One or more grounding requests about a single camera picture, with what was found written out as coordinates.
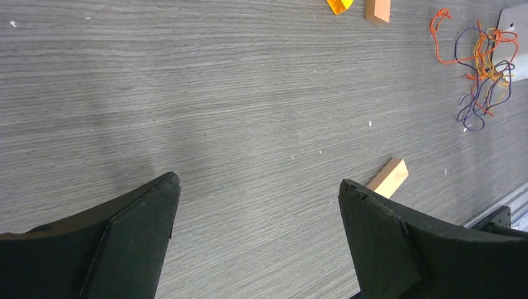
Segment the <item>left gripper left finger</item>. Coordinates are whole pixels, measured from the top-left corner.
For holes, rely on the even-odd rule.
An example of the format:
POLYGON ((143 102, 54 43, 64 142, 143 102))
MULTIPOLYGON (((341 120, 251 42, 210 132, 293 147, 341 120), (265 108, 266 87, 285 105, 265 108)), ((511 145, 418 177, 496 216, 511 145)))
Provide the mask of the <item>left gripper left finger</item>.
POLYGON ((180 193, 168 172, 78 214, 1 234, 1 297, 154 298, 180 193))

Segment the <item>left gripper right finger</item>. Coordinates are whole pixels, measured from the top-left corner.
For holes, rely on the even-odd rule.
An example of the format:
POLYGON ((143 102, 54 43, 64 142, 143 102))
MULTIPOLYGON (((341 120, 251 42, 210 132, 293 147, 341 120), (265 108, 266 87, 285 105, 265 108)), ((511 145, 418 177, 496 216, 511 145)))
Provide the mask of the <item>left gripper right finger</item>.
POLYGON ((439 220, 345 179, 339 207, 357 298, 526 298, 527 233, 439 220))

